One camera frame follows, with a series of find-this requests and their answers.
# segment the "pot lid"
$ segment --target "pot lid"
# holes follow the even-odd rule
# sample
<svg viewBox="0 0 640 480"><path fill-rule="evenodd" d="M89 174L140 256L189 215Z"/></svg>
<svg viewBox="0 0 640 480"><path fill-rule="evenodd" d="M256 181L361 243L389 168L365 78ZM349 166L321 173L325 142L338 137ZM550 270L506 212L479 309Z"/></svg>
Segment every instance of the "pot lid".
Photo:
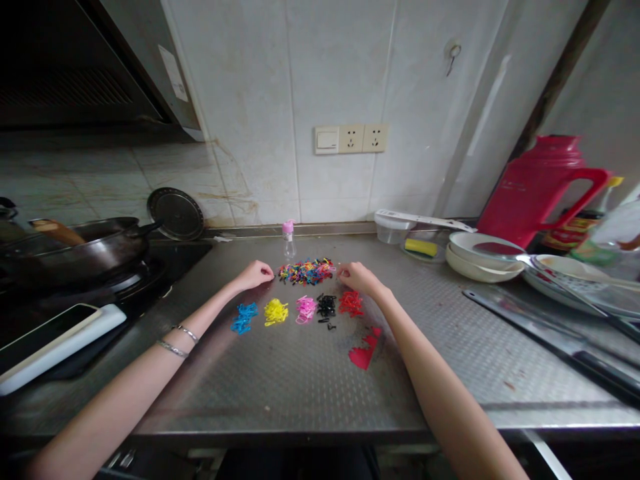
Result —
<svg viewBox="0 0 640 480"><path fill-rule="evenodd" d="M188 194L174 188L151 192L147 212L153 221L164 220L159 231L172 240L195 240L205 229L202 210Z"/></svg>

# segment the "yellow sponge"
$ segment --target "yellow sponge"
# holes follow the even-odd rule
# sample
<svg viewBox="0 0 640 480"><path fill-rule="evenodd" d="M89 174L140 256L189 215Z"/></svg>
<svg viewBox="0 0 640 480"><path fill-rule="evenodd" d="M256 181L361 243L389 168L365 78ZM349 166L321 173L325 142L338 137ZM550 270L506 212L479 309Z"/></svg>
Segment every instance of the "yellow sponge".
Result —
<svg viewBox="0 0 640 480"><path fill-rule="evenodd" d="M423 240L407 239L405 241L405 250L434 258L438 253L438 245Z"/></svg>

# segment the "wrist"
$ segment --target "wrist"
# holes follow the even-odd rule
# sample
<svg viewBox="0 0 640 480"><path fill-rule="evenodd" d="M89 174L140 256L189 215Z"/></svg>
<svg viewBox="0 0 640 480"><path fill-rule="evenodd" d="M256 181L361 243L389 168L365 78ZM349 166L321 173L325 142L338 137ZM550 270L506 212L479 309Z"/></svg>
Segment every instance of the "wrist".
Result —
<svg viewBox="0 0 640 480"><path fill-rule="evenodd" d="M240 282L238 282L238 279L233 279L231 280L228 284L226 284L222 290L224 290L226 293L228 293L230 296L234 297L242 292L244 292L244 290L246 290L246 288L244 288Z"/></svg>
<svg viewBox="0 0 640 480"><path fill-rule="evenodd" d="M378 283L378 285L374 286L371 289L370 297L376 303L380 303L381 301L388 298L389 296L393 296L393 292L390 290L390 288L386 287L382 282Z"/></svg>

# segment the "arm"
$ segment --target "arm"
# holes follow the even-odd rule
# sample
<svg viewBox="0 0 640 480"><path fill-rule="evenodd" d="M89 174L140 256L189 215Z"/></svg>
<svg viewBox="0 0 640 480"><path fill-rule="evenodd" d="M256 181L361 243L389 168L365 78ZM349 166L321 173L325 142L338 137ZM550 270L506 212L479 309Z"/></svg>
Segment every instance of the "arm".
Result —
<svg viewBox="0 0 640 480"><path fill-rule="evenodd" d="M267 264L252 262L184 320L182 326L200 338L232 298L272 278L273 272ZM180 330L172 330L163 340L187 353L194 348L191 337ZM122 370L62 432L38 452L29 466L28 478L93 478L130 434L183 361L184 358L154 344Z"/></svg>
<svg viewBox="0 0 640 480"><path fill-rule="evenodd" d="M461 479L528 478L487 414L376 276L361 263L342 265L348 287L378 304L405 361L422 412Z"/></svg>

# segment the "silver bracelet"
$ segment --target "silver bracelet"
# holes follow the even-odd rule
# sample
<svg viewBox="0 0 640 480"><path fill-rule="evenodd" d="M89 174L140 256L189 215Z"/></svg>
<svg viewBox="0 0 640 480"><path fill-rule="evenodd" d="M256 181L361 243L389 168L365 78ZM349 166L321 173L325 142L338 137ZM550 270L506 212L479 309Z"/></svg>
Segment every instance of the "silver bracelet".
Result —
<svg viewBox="0 0 640 480"><path fill-rule="evenodd" d="M193 343L195 345L198 344L198 337L196 337L193 332L191 330L189 330L188 328L183 327L182 325L174 325L171 327L171 330L173 329L177 329L177 330L182 330L184 333L186 333L188 336L191 337L191 340L193 340Z"/></svg>
<svg viewBox="0 0 640 480"><path fill-rule="evenodd" d="M160 345L162 348L166 348L170 352L175 353L178 357L187 358L189 356L187 352L177 349L172 344L167 343L164 340L158 340L156 343Z"/></svg>

